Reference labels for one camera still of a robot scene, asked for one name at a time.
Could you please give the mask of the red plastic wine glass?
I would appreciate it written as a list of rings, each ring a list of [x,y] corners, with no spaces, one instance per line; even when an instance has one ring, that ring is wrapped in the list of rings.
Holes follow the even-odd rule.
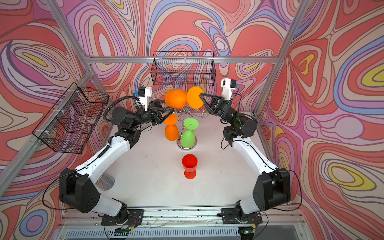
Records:
[[[188,154],[185,155],[182,159],[182,165],[184,168],[184,175],[187,179],[192,180],[197,175],[197,165],[198,165],[198,159],[195,155]]]

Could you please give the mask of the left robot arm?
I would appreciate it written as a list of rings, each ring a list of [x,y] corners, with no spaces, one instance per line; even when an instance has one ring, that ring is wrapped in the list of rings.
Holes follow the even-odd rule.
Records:
[[[108,106],[103,119],[117,126],[118,131],[90,159],[73,170],[64,169],[61,172],[60,201],[83,214],[102,214],[112,218],[117,225],[124,225],[130,216],[128,206],[122,201],[102,195],[96,183],[122,154],[138,143],[142,133],[141,125],[160,125],[171,116],[174,108],[164,108],[164,103],[164,100],[154,100],[144,107],[139,104],[138,97],[125,96]]]

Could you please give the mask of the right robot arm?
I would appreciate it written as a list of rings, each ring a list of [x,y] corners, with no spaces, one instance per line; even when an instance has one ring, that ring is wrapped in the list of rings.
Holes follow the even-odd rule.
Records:
[[[262,223],[261,212],[279,210],[291,201],[292,170],[278,168],[254,145],[251,137],[257,129],[257,120],[237,111],[232,101],[224,97],[201,93],[199,98],[207,112],[228,124],[223,130],[224,140],[237,150],[256,174],[252,195],[239,200],[233,208],[223,208],[219,214],[224,224]]]

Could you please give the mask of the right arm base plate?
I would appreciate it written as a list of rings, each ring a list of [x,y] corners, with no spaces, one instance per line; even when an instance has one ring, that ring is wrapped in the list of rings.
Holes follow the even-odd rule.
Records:
[[[258,226],[263,223],[260,213],[244,214],[240,208],[222,208],[221,213],[217,214],[222,218],[224,224],[253,224]]]

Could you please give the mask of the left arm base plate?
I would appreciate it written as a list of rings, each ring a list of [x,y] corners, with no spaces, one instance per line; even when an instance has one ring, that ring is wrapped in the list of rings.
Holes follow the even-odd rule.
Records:
[[[127,209],[116,217],[104,215],[102,226],[131,226],[137,227],[142,224],[144,209]]]

